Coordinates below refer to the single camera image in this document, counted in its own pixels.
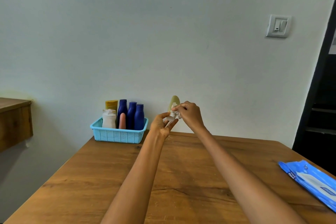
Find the pink bottle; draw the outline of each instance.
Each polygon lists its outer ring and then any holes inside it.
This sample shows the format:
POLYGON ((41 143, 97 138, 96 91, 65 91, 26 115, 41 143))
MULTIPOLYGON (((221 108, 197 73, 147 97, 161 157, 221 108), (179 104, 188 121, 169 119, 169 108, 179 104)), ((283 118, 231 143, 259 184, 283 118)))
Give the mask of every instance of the pink bottle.
POLYGON ((126 129, 126 114, 120 114, 119 129, 126 129))

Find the basket rim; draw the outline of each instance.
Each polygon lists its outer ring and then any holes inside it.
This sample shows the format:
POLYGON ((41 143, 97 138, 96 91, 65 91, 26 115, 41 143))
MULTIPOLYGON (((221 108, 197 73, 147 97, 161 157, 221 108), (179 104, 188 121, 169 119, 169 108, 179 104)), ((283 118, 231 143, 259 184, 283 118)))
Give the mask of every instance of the basket rim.
POLYGON ((100 128, 100 127, 95 127, 94 124, 98 122, 99 120, 103 119, 103 117, 100 117, 98 120, 96 120, 94 123, 90 125, 91 129, 99 129, 99 130, 108 130, 108 131, 120 131, 120 132, 132 132, 132 133, 141 133, 144 132, 147 128, 148 125, 148 118, 145 117, 145 126, 143 127, 142 130, 131 130, 131 129, 119 129, 119 128, 100 128))

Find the switch plate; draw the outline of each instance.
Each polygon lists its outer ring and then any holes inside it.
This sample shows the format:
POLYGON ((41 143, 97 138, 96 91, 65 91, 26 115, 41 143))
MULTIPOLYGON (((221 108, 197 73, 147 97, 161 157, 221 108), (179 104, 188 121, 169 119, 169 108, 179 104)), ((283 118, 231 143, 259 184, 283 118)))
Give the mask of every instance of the switch plate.
POLYGON ((274 15, 269 17, 267 37, 287 38, 292 26, 292 16, 274 15))

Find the hand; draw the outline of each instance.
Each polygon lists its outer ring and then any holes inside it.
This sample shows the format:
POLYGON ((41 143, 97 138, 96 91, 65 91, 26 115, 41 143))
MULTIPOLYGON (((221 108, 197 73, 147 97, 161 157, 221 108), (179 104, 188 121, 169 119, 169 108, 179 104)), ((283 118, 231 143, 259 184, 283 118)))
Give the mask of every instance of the hand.
POLYGON ((156 131, 159 133, 159 137, 166 139, 169 136, 170 131, 179 121, 178 119, 171 122, 168 126, 168 120, 163 121, 164 118, 168 117, 170 112, 164 112, 155 117, 152 124, 150 125, 150 131, 156 131))
POLYGON ((194 132, 197 129, 205 128, 201 116, 200 108, 195 103, 190 103, 189 101, 185 101, 184 103, 173 107, 172 111, 179 111, 181 117, 184 122, 188 125, 188 127, 194 132))

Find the person's right hand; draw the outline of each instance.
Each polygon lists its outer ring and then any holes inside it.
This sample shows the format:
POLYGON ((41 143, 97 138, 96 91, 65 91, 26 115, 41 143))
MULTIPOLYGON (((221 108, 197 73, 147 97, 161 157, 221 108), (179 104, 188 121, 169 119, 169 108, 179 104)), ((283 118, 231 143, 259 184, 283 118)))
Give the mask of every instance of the person's right hand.
POLYGON ((188 127, 196 133, 196 130, 205 128, 201 116, 200 108, 195 103, 185 101, 184 103, 173 107, 172 111, 179 111, 183 121, 188 127))

